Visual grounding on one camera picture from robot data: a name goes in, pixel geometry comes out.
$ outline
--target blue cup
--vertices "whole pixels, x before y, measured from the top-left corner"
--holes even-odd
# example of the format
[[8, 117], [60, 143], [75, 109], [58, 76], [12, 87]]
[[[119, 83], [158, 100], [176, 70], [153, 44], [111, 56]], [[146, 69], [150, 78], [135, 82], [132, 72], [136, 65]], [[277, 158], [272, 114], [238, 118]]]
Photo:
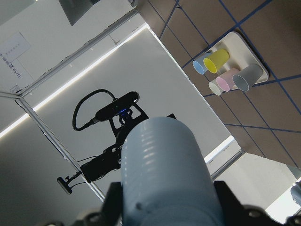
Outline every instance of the blue cup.
[[210, 56], [211, 53], [205, 53], [203, 56], [200, 56], [198, 59], [192, 62], [194, 69], [200, 74], [205, 74], [208, 69], [204, 65], [204, 58]]

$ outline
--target yellow cup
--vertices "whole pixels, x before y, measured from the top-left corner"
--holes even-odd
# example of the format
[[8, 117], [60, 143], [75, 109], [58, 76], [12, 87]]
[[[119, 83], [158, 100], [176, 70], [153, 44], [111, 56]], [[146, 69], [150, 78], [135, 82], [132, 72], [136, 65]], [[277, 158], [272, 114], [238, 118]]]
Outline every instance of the yellow cup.
[[229, 53], [223, 48], [215, 51], [210, 56], [204, 58], [205, 67], [212, 73], [217, 71], [227, 62], [229, 59]]

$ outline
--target white tray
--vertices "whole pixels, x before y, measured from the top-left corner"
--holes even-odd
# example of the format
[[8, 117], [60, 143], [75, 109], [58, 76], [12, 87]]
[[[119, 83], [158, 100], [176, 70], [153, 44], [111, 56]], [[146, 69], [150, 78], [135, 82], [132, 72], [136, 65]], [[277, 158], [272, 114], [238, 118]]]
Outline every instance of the white tray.
[[215, 52], [221, 48], [227, 50], [230, 57], [229, 60], [221, 67], [221, 69], [217, 71], [218, 75], [223, 74], [232, 67], [235, 67], [241, 71], [250, 64], [256, 64], [262, 68], [263, 74], [255, 84], [265, 82], [269, 79], [269, 73], [267, 69], [263, 66], [255, 53], [250, 49], [243, 37], [241, 37], [237, 32], [230, 32], [227, 34], [218, 43], [212, 46], [208, 52]]

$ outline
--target white paper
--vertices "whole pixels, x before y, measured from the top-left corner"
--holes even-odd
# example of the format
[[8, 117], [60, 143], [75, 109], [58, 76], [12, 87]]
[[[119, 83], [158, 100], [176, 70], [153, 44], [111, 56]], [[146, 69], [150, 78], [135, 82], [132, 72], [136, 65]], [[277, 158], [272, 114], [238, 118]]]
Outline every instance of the white paper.
[[16, 59], [9, 62], [0, 53], [0, 89], [4, 92], [16, 93], [33, 82], [32, 77]]
[[11, 63], [29, 48], [29, 42], [18, 32], [0, 44], [0, 53]]

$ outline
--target metal bar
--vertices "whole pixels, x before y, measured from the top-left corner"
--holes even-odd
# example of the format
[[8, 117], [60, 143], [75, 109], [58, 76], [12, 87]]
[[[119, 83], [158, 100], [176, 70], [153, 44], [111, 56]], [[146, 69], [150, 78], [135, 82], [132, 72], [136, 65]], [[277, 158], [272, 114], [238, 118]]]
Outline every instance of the metal bar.
[[20, 99], [20, 96], [17, 95], [17, 94], [6, 93], [6, 92], [0, 92], [0, 97], [7, 97], [7, 98], [12, 98], [12, 99]]
[[217, 179], [227, 168], [235, 163], [243, 154], [246, 153], [244, 150], [240, 150], [232, 158], [230, 158], [225, 164], [223, 164], [215, 173], [211, 175], [212, 180]]
[[81, 48], [79, 48], [76, 52], [74, 52], [70, 56], [66, 57], [57, 66], [50, 69], [48, 72], [46, 72], [41, 77], [39, 77], [33, 84], [31, 84], [25, 90], [23, 90], [21, 92], [21, 97], [24, 97], [27, 94], [29, 94], [31, 91], [33, 91], [35, 88], [37, 88], [40, 84], [42, 84], [43, 82], [48, 80], [50, 77], [52, 77], [54, 74], [56, 74], [62, 68], [64, 68], [66, 65], [70, 64], [73, 60], [75, 60], [81, 54], [83, 54], [84, 52], [86, 52], [87, 50], [92, 48], [95, 44], [97, 44], [99, 41], [101, 41], [103, 38], [105, 38], [108, 34], [113, 32], [114, 30], [116, 30], [118, 27], [120, 27], [122, 24], [124, 24], [126, 21], [131, 19], [136, 14], [138, 14], [138, 10], [136, 8], [134, 8], [131, 11], [129, 11], [127, 14], [125, 14], [123, 17], [121, 17], [119, 20], [112, 23], [103, 32], [101, 32], [95, 38], [88, 41], [85, 45], [83, 45]]
[[[74, 167], [76, 171], [80, 170], [80, 165], [78, 162], [72, 157], [72, 155], [67, 151], [67, 149], [63, 146], [63, 144], [58, 140], [58, 138], [51, 132], [49, 127], [43, 122], [43, 120], [35, 113], [35, 111], [29, 106], [29, 104], [21, 97], [17, 100], [17, 103], [29, 114], [32, 120], [38, 125], [38, 127], [43, 131], [44, 135], [49, 139], [49, 141], [53, 144], [53, 146], [67, 159], [68, 162]], [[97, 185], [92, 182], [88, 183], [83, 175], [81, 175], [84, 181], [89, 185], [92, 191], [98, 196], [98, 198], [103, 202], [104, 194], [97, 187]]]

